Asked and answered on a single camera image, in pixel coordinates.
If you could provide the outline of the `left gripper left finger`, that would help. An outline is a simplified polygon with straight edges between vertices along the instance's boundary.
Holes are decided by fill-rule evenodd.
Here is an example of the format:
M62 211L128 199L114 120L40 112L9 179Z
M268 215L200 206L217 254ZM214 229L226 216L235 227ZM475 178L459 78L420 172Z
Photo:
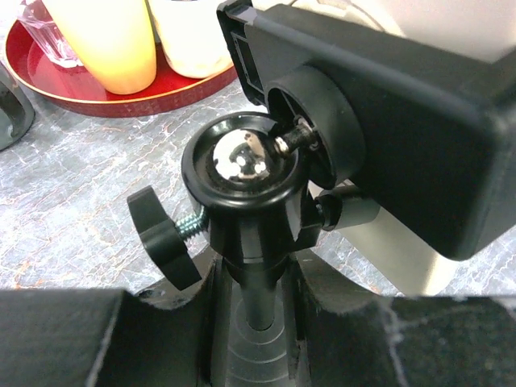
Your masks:
M202 279L124 289L1 293L4 386L222 386L231 279L220 255L193 260Z

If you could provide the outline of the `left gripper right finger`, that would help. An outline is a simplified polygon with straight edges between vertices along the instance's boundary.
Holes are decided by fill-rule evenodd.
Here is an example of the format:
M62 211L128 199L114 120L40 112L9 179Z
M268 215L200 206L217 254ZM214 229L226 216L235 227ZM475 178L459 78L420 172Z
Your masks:
M298 386L515 383L512 296L381 296L311 250L289 257L281 288Z

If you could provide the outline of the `cream case phone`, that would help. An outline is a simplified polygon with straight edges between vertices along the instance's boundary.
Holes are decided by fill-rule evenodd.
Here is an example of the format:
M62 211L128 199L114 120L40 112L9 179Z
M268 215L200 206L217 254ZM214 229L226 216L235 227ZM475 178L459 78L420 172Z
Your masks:
M512 1L457 1L458 37L408 38L338 18L332 1L260 3L256 55L270 81L303 60L343 91L364 134L352 177L380 205L342 234L406 294L436 294L456 266L515 224L515 44L489 38L485 20Z

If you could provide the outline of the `black phone stand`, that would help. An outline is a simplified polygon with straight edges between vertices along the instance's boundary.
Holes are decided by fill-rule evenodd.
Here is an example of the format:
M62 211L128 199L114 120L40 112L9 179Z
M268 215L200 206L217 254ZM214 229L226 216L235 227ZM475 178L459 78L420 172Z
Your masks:
M196 256L220 255L231 279L224 385L294 383L281 288L287 261L312 251L322 231L362 226L381 209L352 181L366 147L343 91L309 60L265 81L257 15L249 1L217 10L243 91L266 112L229 114L188 142L181 174L192 215L173 221L151 187L127 199L145 250L178 290L202 279Z

